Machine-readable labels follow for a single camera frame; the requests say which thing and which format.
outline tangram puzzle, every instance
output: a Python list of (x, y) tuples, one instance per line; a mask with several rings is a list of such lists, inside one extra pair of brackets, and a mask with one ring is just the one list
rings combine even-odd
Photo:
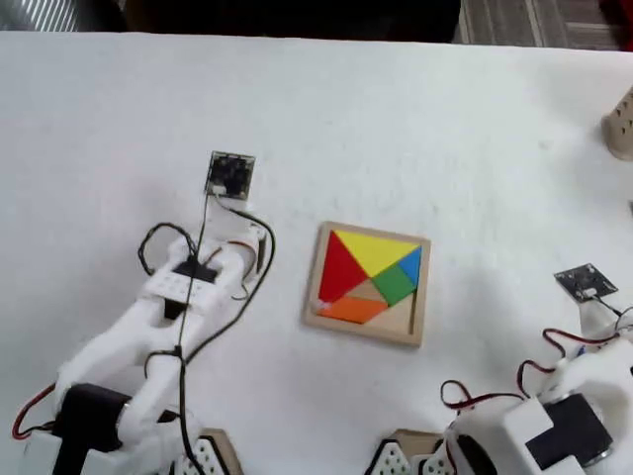
[(420, 345), (429, 254), (420, 237), (326, 223), (307, 323)]

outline blue triangle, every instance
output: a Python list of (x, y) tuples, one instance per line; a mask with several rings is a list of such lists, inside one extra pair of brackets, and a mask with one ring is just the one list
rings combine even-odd
[(417, 287), (419, 280), (419, 260), (422, 259), (422, 248), (418, 247), (398, 263), (410, 281)]

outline green square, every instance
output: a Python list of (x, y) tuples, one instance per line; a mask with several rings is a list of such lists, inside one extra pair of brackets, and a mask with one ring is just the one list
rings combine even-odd
[(415, 285), (397, 263), (383, 270), (372, 281), (390, 307), (415, 290)]

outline gray carpet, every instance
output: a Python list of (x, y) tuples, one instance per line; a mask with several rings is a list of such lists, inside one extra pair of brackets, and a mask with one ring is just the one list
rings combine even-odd
[(622, 49), (623, 15), (608, 10), (598, 0), (462, 0), (454, 43)]

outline white fabric surface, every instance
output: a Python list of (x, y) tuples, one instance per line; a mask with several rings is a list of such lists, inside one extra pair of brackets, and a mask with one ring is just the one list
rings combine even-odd
[[(543, 327), (578, 329), (554, 272), (590, 261), (633, 303), (633, 164), (598, 128), (632, 78), (618, 52), (0, 34), (0, 428), (134, 299), (145, 231), (195, 229), (219, 149), (258, 157), (279, 254), (191, 409), (249, 475), (357, 474), (393, 429), (442, 430), (444, 379), (512, 389), (555, 357)], [(325, 220), (432, 240), (421, 349), (302, 324)]]

